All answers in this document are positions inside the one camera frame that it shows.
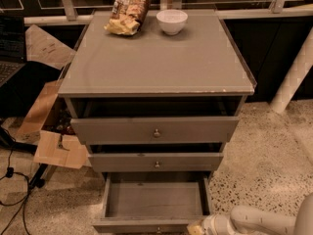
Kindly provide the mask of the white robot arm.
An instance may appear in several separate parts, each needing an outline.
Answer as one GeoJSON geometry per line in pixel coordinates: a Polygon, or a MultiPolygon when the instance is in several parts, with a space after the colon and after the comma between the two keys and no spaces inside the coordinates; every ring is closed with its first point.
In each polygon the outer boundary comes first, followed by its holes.
{"type": "Polygon", "coordinates": [[[190,235],[313,235],[313,194],[305,197],[297,216],[286,216],[248,206],[226,214],[212,214],[187,226],[190,235]]]}

